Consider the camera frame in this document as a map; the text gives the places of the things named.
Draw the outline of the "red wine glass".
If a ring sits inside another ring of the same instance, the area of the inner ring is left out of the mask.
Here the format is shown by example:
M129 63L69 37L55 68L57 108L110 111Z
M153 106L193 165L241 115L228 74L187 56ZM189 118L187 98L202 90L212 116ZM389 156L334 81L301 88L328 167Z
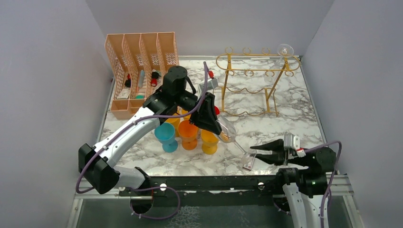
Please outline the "red wine glass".
M219 114L220 114L220 110L219 110L219 108L216 107L216 106L214 106L214 111L215 111L215 114L216 114L216 115L219 115Z

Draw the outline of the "orange wine glass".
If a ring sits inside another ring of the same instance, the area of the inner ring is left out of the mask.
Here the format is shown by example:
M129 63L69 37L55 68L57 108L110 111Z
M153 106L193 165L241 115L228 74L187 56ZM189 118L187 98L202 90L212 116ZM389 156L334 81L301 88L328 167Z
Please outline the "orange wine glass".
M189 120L184 120L179 123L178 132L182 140L182 147L185 150L191 151L196 148L198 144L198 131L199 129L191 124Z

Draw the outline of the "yellow wine glass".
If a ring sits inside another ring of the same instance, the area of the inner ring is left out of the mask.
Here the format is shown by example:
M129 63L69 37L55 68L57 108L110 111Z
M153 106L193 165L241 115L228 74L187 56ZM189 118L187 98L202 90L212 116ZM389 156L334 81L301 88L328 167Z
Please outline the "yellow wine glass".
M218 149L218 139L215 137L215 134L201 130L201 149L205 154L212 155Z
M189 120L191 117L191 114L188 114L188 111L181 109L181 115L184 115L183 119Z
M178 118L176 118L176 117L175 118L168 118L165 122L171 124L174 127L174 129L175 129L175 137L179 137L178 127L179 127L179 124L181 122L181 118L180 117L178 117Z

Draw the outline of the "blue wine glass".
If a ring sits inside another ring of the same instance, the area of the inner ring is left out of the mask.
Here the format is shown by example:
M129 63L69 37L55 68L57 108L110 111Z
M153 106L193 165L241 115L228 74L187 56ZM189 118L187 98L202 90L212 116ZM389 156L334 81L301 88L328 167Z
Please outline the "blue wine glass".
M176 131L172 124L163 123L154 131L157 140L162 144L162 148L167 153L177 150L178 142L175 139Z

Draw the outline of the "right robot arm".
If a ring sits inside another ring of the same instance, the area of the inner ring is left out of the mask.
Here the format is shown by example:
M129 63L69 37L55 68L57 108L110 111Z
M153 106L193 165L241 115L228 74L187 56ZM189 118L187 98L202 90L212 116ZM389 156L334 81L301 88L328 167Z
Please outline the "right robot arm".
M285 195L288 203L288 206L279 206L278 209L292 217L296 228L327 228L331 184L341 152L333 151L329 143L303 148L300 138L292 133L251 149L271 151L271 154L252 155L267 164L280 166L291 163L303 167L283 167L276 173L274 187Z

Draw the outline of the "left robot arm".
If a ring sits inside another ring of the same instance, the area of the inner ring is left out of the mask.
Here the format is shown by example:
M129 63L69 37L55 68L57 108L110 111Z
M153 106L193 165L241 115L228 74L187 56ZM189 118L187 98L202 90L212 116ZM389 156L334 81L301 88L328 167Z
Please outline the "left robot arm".
M186 90L191 85L186 68L172 66L163 77L163 84L152 94L134 116L105 140L93 146L85 143L78 150L78 171L76 193L83 194L79 185L85 178L99 194L109 192L114 187L129 187L144 195L149 190L146 173L140 168L118 170L117 162L140 139L156 129L169 118L175 118L181 107L190 116L196 127L220 135L222 127L214 110L215 96L208 92L209 68L204 63L204 83L201 96L196 91Z

